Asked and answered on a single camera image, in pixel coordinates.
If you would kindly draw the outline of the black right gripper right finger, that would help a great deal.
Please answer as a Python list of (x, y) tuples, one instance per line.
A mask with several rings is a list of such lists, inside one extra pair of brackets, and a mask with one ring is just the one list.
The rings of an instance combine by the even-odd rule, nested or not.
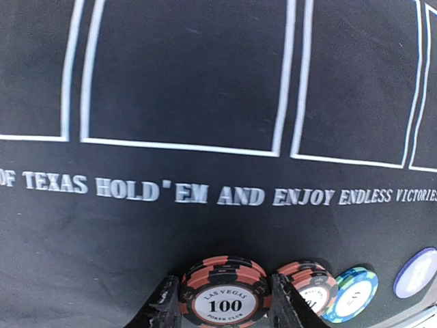
[(272, 296), (268, 312), (269, 327), (328, 328), (285, 275), (272, 274), (269, 284)]

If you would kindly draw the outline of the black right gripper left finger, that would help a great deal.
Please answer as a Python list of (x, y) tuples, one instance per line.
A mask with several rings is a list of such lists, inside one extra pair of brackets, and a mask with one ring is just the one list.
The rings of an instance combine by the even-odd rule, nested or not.
[(180, 328), (180, 280), (166, 275), (128, 323), (128, 328)]

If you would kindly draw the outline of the black orange hundred chip stack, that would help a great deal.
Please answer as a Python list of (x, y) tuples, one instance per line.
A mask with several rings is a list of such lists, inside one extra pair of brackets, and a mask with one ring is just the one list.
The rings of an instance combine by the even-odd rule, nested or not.
[(337, 298), (337, 280), (317, 262), (298, 260), (282, 266), (277, 273), (288, 278), (318, 316), (325, 314)]

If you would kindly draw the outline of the green chip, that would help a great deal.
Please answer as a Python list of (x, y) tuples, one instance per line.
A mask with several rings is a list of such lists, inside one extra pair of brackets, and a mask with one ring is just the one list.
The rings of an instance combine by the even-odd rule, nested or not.
[(336, 277), (337, 298), (322, 315), (324, 320), (339, 324), (358, 316), (372, 301), (378, 289), (378, 276), (361, 266), (353, 267)]

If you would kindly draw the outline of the purple small blind button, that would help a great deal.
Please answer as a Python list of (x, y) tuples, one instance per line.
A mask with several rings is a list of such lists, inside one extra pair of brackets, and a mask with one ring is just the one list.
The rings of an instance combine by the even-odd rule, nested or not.
[(409, 298), (426, 287), (436, 274), (436, 248), (427, 247), (416, 253), (397, 274), (393, 292), (400, 299)]

